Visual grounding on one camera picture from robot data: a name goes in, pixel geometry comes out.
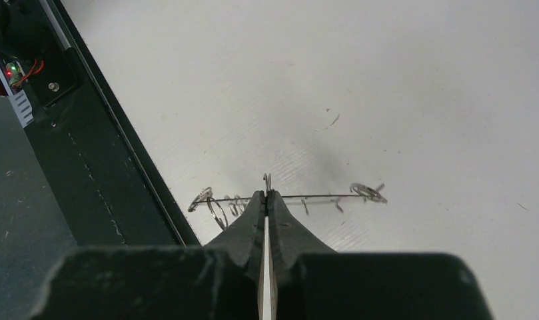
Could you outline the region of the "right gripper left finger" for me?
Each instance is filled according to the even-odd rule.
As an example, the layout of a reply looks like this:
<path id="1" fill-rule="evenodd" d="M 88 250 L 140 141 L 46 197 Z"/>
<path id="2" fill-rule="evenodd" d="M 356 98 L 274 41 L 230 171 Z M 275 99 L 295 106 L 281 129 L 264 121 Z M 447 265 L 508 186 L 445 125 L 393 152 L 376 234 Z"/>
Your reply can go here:
<path id="1" fill-rule="evenodd" d="M 263 280 L 265 213 L 265 194 L 255 191 L 245 212 L 205 245 L 225 253 L 255 287 Z"/>

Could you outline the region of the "round metal keyring disc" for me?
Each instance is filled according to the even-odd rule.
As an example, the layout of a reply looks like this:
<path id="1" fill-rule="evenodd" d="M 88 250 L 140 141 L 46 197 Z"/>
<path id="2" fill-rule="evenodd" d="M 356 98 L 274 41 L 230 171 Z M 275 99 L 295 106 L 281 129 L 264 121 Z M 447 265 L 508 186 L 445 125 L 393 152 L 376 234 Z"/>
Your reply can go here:
<path id="1" fill-rule="evenodd" d="M 192 285 L 192 291 L 183 307 L 188 319 L 260 319 L 265 309 L 270 309 L 274 319 L 317 319 L 322 315 L 322 305 L 311 292 L 312 281 L 308 272 L 320 259 L 338 258 L 338 253 L 305 253 L 298 257 L 292 268 L 293 282 L 277 287 L 271 265 L 267 195 L 276 191 L 271 174 L 263 177 L 266 197 L 265 231 L 263 245 L 263 280 L 255 287 L 237 269 L 229 257 L 215 249 L 201 249 L 197 263 L 203 267 Z M 341 201 L 356 199 L 361 203 L 385 204 L 381 187 L 351 183 L 347 193 L 313 193 L 281 195 L 288 203 L 296 201 L 303 207 L 310 202 L 329 202 L 342 211 Z M 215 197 L 211 187 L 205 187 L 191 201 L 188 210 L 194 212 L 201 205 L 207 206 L 221 232 L 239 218 L 252 197 Z"/>

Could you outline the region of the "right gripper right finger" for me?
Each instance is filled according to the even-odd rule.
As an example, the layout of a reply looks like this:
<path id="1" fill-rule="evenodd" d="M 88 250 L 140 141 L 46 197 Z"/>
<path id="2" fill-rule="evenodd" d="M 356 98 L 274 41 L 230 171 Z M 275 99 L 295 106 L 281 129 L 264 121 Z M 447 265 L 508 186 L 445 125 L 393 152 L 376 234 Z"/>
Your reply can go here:
<path id="1" fill-rule="evenodd" d="M 267 217 L 271 265 L 277 287 L 293 282 L 292 268 L 299 256 L 335 252 L 292 215 L 278 191 L 269 191 L 267 195 Z"/>

